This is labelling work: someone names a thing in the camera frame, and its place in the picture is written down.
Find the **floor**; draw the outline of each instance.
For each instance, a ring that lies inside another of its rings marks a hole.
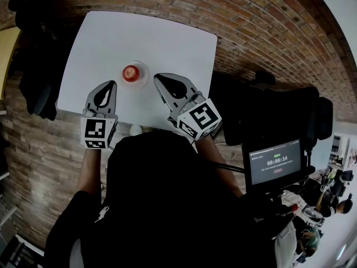
[[[54,121],[29,115],[19,83],[20,76],[7,80],[3,100],[7,114],[0,116],[2,134],[11,143],[5,150],[11,174],[2,181],[4,201],[7,207],[18,206],[12,219],[19,234],[44,248],[48,233],[74,193],[84,154],[79,144],[81,115],[58,111]],[[130,125],[121,123],[111,145],[128,136],[129,130]],[[216,143],[223,142],[220,135]],[[228,164],[243,166],[240,146],[217,146]],[[109,156],[110,151],[102,153],[103,184],[106,184],[105,166]],[[235,176],[245,192],[244,175]]]

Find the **person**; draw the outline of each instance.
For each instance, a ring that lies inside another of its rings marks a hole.
[[[328,190],[325,193],[320,191],[321,184],[308,178],[305,185],[300,183],[298,185],[291,185],[286,189],[295,193],[310,206],[316,207],[323,217],[330,217],[336,213],[346,214],[349,213],[353,202],[351,199],[339,202],[339,198],[332,191]]]
[[[167,131],[122,139],[103,204],[101,151],[86,150],[76,193],[47,238],[45,267],[222,264],[256,251],[233,173],[207,162],[225,163],[210,136],[195,143],[198,154]]]

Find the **monitor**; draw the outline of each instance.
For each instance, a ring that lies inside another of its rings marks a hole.
[[[300,141],[249,152],[251,185],[265,183],[301,170]]]

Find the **table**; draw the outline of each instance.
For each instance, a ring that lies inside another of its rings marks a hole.
[[[58,109],[82,113],[86,98],[108,80],[118,85],[115,113],[125,123],[177,131],[153,82],[157,73],[189,78],[208,97],[217,37],[180,23],[120,12],[89,12],[69,55]],[[132,60],[146,64],[149,80],[140,90],[121,82]]]
[[[0,99],[4,97],[7,72],[21,30],[18,27],[0,31]]]

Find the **brick wall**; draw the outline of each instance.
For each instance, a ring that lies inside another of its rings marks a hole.
[[[0,29],[14,25],[0,0]],[[218,37],[215,69],[251,78],[257,69],[280,84],[314,85],[335,115],[357,122],[357,68],[348,43],[322,0],[63,0],[63,21],[88,11],[121,11],[165,18]]]

